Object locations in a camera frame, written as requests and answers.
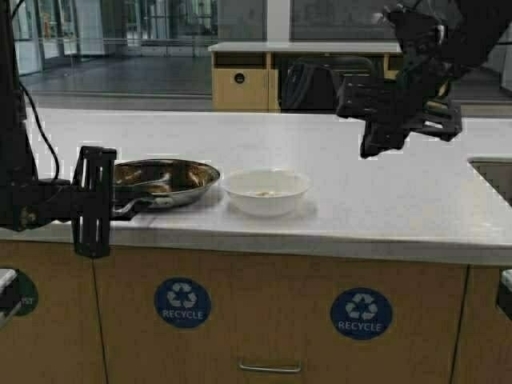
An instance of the stainless steel pan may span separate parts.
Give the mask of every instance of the stainless steel pan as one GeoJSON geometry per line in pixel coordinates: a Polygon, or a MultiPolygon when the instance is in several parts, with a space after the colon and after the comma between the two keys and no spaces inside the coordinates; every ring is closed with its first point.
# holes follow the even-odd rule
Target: stainless steel pan
{"type": "Polygon", "coordinates": [[[114,167],[114,206],[123,206],[123,211],[138,202],[146,202],[149,210],[186,206],[199,200],[220,176],[212,166],[187,160],[119,163],[114,167]]]}

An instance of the white countertop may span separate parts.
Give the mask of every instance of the white countertop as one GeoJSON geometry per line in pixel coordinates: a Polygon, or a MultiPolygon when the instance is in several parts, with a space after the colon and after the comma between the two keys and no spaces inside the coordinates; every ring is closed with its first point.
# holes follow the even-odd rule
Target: white countertop
{"type": "Polygon", "coordinates": [[[402,52],[396,42],[221,42],[210,52],[322,52],[388,54],[402,52]]]}
{"type": "MultiPolygon", "coordinates": [[[[511,120],[467,119],[452,143],[412,134],[402,153],[361,160],[364,124],[329,115],[40,113],[65,178],[81,145],[99,145],[121,160],[187,158],[223,174],[290,167],[313,183],[301,209],[275,219],[241,213],[215,186],[192,206],[116,222],[113,244],[512,265],[512,209],[467,162],[510,154],[511,120]]],[[[49,177],[51,156],[28,125],[49,177]]],[[[0,237],[71,242],[60,223],[0,237]]]]}

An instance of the black chair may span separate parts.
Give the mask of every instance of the black chair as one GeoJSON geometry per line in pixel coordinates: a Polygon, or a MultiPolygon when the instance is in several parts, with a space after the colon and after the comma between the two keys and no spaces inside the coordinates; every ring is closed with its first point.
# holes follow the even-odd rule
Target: black chair
{"type": "Polygon", "coordinates": [[[334,114],[338,89],[347,74],[382,76],[375,64],[359,56],[300,58],[292,65],[281,93],[288,114],[334,114]]]}

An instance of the floor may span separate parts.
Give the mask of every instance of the floor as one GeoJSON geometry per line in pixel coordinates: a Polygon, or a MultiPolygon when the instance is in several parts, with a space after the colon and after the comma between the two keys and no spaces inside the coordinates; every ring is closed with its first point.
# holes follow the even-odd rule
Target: floor
{"type": "MultiPolygon", "coordinates": [[[[22,81],[43,107],[116,110],[212,110],[210,57],[99,58],[22,81]]],[[[512,116],[500,77],[477,70],[453,84],[464,116],[512,116]]]]}
{"type": "Polygon", "coordinates": [[[458,102],[510,102],[501,89],[501,78],[490,70],[475,70],[452,84],[450,96],[458,102]]]}
{"type": "Polygon", "coordinates": [[[211,58],[99,58],[23,76],[32,92],[211,95],[211,58]]]}

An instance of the white bowl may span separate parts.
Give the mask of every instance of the white bowl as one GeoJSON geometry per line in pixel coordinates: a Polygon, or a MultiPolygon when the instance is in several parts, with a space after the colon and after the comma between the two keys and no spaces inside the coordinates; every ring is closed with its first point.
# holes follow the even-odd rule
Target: white bowl
{"type": "Polygon", "coordinates": [[[240,210],[257,216],[279,216],[294,210],[310,188],[308,177],[292,170],[235,172],[222,187],[240,210]]]}

